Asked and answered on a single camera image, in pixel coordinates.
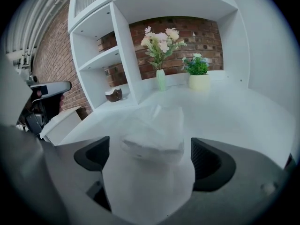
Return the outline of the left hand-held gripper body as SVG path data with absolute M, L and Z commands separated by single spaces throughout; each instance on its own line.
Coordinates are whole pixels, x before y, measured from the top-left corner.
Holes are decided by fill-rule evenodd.
M 63 94 L 72 88 L 69 81 L 32 83 L 32 95 L 22 111 L 22 123 L 35 136 L 60 113 Z

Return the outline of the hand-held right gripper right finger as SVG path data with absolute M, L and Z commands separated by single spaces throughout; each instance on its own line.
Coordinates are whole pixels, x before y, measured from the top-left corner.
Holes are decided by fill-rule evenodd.
M 213 140 L 192 138 L 191 160 L 191 200 L 207 209 L 251 209 L 271 200 L 289 176 L 260 152 Z

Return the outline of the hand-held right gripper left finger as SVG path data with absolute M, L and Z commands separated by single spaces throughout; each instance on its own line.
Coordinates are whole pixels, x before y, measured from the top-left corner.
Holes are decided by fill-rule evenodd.
M 49 172 L 67 211 L 109 211 L 103 169 L 108 136 L 55 146 L 43 143 Z

